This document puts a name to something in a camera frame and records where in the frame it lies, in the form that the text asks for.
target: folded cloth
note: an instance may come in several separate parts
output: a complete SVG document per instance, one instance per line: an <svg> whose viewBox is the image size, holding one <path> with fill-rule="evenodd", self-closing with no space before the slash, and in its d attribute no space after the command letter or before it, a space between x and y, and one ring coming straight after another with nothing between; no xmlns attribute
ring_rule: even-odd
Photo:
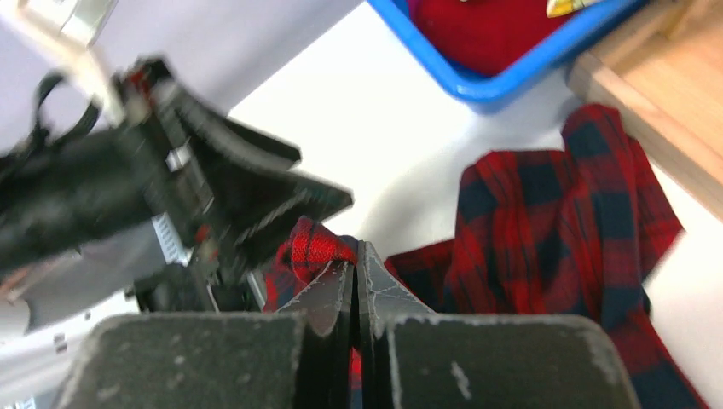
<svg viewBox="0 0 723 409"><path fill-rule="evenodd" d="M578 314L616 345L643 408L704 408L648 316L642 283L681 226L639 143L600 105L568 118L564 151L491 152L465 170L454 239L386 267L440 313ZM355 240L302 219L266 274L267 310ZM358 354L351 376L361 385Z"/></svg>
<svg viewBox="0 0 723 409"><path fill-rule="evenodd" d="M546 7L547 0L419 0L410 16L440 54L491 76L572 17L551 19Z"/></svg>

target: white tabletop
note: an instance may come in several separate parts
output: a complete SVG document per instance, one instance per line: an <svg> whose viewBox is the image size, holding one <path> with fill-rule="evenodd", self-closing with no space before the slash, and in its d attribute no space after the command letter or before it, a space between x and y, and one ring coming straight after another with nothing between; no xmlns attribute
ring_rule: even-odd
<svg viewBox="0 0 723 409"><path fill-rule="evenodd" d="M451 238L461 171L490 149L559 148L580 102L554 72L495 115L447 96L363 3L231 116L298 144L299 170L353 190L327 222L382 256ZM688 233L647 284L654 324L712 407L723 407L723 226L658 171Z"/></svg>

